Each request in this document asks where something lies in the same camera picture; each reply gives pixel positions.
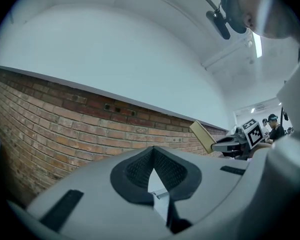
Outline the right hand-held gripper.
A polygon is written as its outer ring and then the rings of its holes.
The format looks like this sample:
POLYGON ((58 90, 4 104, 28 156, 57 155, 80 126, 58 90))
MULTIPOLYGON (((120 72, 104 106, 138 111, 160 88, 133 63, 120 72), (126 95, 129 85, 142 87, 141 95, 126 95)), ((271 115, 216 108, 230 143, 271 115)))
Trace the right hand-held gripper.
POLYGON ((235 136, 225 136, 211 145, 213 151, 233 153, 242 151, 243 157, 248 157, 250 151, 263 140, 263 131, 254 118, 248 120, 235 130, 235 136))

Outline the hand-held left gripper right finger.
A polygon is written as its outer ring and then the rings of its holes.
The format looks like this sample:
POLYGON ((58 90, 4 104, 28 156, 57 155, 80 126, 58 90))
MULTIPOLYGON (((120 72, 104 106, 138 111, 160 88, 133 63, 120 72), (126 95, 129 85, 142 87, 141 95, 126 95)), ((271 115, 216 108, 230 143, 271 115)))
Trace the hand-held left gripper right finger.
POLYGON ((154 170, 167 196, 156 207, 166 221, 154 220, 153 234, 236 235, 247 203, 234 193, 246 161, 199 156, 165 147, 152 149, 154 170))

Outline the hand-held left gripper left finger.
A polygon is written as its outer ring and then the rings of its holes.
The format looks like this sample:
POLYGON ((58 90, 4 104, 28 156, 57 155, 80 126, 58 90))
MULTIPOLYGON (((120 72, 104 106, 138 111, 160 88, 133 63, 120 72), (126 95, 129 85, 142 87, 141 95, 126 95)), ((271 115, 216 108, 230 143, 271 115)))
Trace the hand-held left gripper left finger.
POLYGON ((69 190, 83 193, 60 234, 74 240, 162 240, 170 236, 163 218, 152 207, 124 200, 111 185, 113 167, 143 149, 92 161, 78 167, 39 194, 27 212, 40 220, 69 190))

